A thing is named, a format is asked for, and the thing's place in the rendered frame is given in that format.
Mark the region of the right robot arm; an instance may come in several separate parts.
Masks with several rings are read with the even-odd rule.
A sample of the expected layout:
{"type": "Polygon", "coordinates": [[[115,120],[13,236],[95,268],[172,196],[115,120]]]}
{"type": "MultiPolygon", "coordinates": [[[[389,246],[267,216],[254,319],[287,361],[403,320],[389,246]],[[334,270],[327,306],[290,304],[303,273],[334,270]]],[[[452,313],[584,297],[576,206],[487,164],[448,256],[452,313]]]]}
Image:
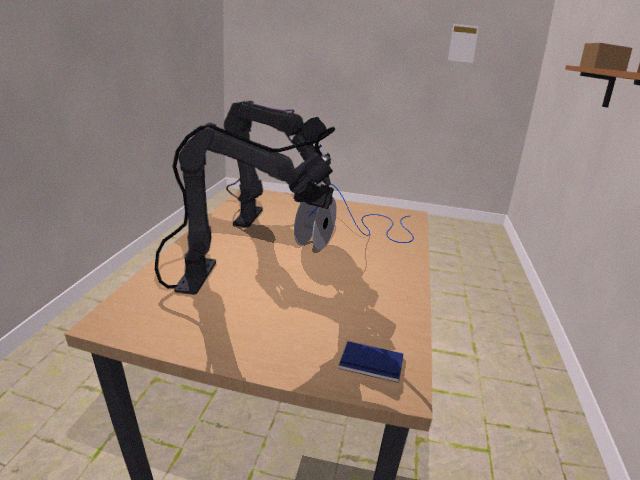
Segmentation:
{"type": "Polygon", "coordinates": [[[187,235],[189,249],[184,255],[186,270],[174,288],[176,293],[197,294],[216,264],[216,259],[206,258],[205,269],[205,255],[210,250],[212,239],[211,226],[207,232],[204,167],[207,149],[253,166],[269,174],[270,177],[285,181],[289,185],[289,189],[300,197],[307,197],[311,194],[312,182],[319,184],[333,172],[328,166],[331,164],[330,157],[320,156],[317,152],[294,168],[292,160],[279,152],[268,151],[227,133],[213,130],[213,128],[201,129],[184,145],[179,154],[180,169],[183,171],[185,183],[188,231],[190,233],[187,235]],[[325,162],[319,156],[327,158],[327,161],[325,162]]]}

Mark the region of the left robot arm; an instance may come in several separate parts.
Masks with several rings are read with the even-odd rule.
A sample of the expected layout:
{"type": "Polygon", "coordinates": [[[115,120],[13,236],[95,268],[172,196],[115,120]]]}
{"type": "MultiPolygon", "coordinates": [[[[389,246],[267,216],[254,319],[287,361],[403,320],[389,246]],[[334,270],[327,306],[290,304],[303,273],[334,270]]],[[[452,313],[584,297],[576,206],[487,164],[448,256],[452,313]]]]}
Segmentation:
{"type": "MultiPolygon", "coordinates": [[[[253,101],[245,102],[253,103],[253,101]]],[[[250,140],[249,132],[251,132],[252,121],[255,121],[284,132],[286,136],[295,135],[292,143],[297,144],[315,140],[318,135],[327,129],[319,117],[310,118],[303,123],[302,117],[298,114],[270,110],[249,103],[242,104],[237,102],[232,104],[224,121],[225,130],[250,140]]],[[[233,226],[250,227],[263,210],[263,207],[256,206],[256,198],[263,194],[262,181],[259,180],[255,167],[238,160],[237,163],[240,173],[239,187],[241,194],[238,201],[241,201],[241,212],[233,221],[233,226]]]]}

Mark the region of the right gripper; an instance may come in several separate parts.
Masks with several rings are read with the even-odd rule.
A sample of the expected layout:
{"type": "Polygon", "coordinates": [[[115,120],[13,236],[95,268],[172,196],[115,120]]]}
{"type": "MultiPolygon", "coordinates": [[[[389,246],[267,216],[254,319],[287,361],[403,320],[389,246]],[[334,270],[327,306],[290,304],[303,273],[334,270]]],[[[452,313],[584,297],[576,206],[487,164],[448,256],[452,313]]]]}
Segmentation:
{"type": "Polygon", "coordinates": [[[313,184],[313,190],[309,196],[300,197],[295,194],[294,200],[299,203],[306,202],[309,205],[328,209],[333,201],[332,194],[333,194],[334,188],[332,187],[329,188],[329,186],[323,185],[322,182],[320,182],[319,184],[312,182],[312,184],[313,184]]]}

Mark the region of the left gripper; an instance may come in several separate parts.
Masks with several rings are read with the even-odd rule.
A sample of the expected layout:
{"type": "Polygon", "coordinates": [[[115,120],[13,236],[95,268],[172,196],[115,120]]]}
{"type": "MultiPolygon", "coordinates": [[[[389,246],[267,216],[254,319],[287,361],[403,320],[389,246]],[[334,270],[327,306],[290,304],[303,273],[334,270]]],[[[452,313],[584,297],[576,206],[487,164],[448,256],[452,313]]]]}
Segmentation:
{"type": "MultiPolygon", "coordinates": [[[[314,154],[316,152],[316,149],[314,147],[313,144],[311,144],[308,148],[305,149],[306,152],[304,153],[304,151],[300,152],[300,155],[302,156],[303,160],[306,161],[312,154],[314,154]]],[[[329,156],[329,153],[325,154],[326,156],[329,156]]],[[[330,178],[329,175],[327,176],[327,178],[325,178],[324,180],[322,180],[323,183],[325,183],[326,185],[331,185],[330,182],[330,178]]]]}

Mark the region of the grey disc with black centre hole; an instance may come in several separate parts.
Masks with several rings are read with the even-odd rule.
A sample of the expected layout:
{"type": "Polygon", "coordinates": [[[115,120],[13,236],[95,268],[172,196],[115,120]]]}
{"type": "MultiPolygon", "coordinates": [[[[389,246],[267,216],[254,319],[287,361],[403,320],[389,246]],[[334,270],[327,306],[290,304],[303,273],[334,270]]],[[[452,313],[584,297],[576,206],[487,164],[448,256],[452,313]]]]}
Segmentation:
{"type": "Polygon", "coordinates": [[[300,203],[294,222],[294,237],[298,245],[307,244],[311,237],[316,250],[322,250],[328,244],[337,213],[336,201],[334,197],[332,199],[328,209],[309,205],[306,202],[300,203]],[[312,215],[308,217],[311,213],[312,215]]]}

